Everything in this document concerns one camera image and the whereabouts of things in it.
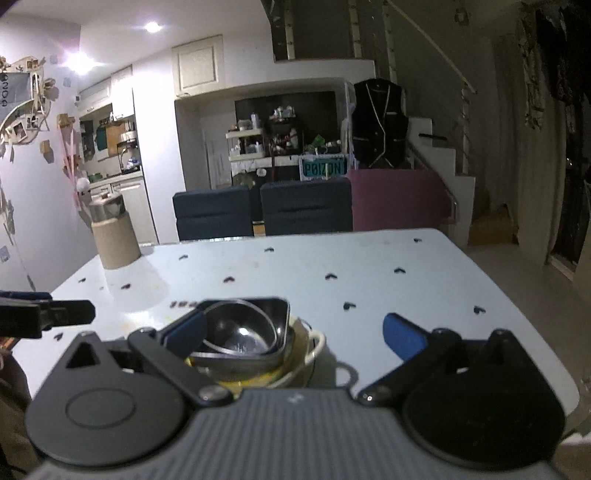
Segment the ribbed gray surface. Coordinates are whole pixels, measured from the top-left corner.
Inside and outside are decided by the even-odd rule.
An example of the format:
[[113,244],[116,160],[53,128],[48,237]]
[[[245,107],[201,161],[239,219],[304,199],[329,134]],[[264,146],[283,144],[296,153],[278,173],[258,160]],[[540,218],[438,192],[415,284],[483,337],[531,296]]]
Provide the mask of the ribbed gray surface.
[[549,466],[479,473],[423,452],[381,408],[342,390],[249,390],[235,404],[205,409],[165,452],[134,467],[81,473],[49,463],[35,480],[551,480]]

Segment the pink cloth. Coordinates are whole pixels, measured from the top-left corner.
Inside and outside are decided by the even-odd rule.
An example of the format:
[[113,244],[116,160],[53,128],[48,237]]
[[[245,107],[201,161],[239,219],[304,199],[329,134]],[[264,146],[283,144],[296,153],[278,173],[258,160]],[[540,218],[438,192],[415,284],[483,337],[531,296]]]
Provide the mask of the pink cloth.
[[351,170],[353,231],[438,228],[451,212],[439,175],[429,170]]

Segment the upper cabinet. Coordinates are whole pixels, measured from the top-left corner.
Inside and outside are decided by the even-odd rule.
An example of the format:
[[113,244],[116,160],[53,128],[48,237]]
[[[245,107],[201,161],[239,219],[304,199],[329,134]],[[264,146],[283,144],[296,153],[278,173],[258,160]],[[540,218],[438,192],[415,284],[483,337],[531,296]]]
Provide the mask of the upper cabinet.
[[174,93],[178,98],[224,88],[222,36],[174,48],[173,74]]
[[131,67],[111,76],[111,103],[113,118],[121,120],[134,114],[133,77]]
[[77,107],[80,116],[109,105],[111,103],[111,79],[103,80],[86,90],[82,90],[79,98]]

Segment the license plate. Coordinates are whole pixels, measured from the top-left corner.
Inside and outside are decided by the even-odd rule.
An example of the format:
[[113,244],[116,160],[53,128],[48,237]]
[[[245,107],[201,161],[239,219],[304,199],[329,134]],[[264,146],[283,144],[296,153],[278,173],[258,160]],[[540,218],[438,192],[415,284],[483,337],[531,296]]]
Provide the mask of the license plate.
[[347,159],[345,157],[316,158],[302,160],[302,174],[305,178],[342,177],[347,173]]

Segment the dark blue chair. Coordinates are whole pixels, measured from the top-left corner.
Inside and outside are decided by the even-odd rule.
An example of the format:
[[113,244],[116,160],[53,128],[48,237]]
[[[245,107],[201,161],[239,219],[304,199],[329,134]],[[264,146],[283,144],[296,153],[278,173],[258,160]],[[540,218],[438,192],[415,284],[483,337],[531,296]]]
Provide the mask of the dark blue chair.
[[353,231],[351,183],[330,180],[276,181],[261,187],[266,235]]
[[251,204],[244,185],[192,190],[173,197],[179,240],[253,236]]

